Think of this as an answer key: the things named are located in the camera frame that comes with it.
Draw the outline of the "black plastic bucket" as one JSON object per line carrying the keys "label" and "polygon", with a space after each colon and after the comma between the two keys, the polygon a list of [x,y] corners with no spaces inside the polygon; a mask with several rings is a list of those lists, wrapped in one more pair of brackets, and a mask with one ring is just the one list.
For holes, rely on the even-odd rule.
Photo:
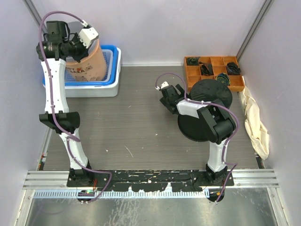
{"label": "black plastic bucket", "polygon": [[[230,108],[233,99],[232,92],[226,85],[212,79],[200,80],[195,83],[188,98],[204,102],[213,102],[219,99],[226,108]],[[177,122],[180,131],[188,139],[196,142],[207,141],[204,126],[199,119],[188,115],[179,115]]]}

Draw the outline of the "grey plastic bucket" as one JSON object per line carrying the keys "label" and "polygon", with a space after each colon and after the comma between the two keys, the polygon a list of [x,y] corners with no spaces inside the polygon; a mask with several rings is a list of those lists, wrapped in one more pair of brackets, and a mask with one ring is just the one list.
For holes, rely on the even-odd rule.
{"label": "grey plastic bucket", "polygon": [[70,36],[73,36],[75,33],[79,34],[83,27],[79,21],[68,22],[67,26],[67,35]]}

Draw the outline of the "orange plastic bucket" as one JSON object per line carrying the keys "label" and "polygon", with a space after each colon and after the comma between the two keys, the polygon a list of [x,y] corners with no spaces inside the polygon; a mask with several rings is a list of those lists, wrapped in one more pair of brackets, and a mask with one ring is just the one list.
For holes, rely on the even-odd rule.
{"label": "orange plastic bucket", "polygon": [[102,81],[106,76],[107,64],[99,39],[88,50],[88,56],[80,62],[72,57],[66,58],[66,71],[76,81]]}

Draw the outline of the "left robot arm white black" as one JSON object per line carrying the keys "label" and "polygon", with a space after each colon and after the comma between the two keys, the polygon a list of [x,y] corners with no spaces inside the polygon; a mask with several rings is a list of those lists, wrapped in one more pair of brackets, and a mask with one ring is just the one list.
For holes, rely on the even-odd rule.
{"label": "left robot arm white black", "polygon": [[72,33],[63,21],[48,21],[47,30],[44,40],[36,48],[46,91],[45,112],[39,115],[39,120],[55,131],[64,143],[70,160],[68,180],[90,186],[94,182],[94,174],[79,139],[80,115],[70,112],[67,104],[65,67],[68,57],[78,62],[86,58],[91,42],[83,43],[77,33],[71,37]]}

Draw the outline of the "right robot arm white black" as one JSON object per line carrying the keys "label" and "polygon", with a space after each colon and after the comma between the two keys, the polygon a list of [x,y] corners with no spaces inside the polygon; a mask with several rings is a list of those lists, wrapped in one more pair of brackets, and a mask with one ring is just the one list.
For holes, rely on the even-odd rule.
{"label": "right robot arm white black", "polygon": [[227,174],[226,154],[231,136],[237,125],[222,101],[193,101],[187,98],[180,85],[175,87],[166,81],[155,87],[160,91],[160,102],[172,113],[196,121],[205,140],[209,141],[209,159],[206,164],[206,179],[213,186],[218,185]]}

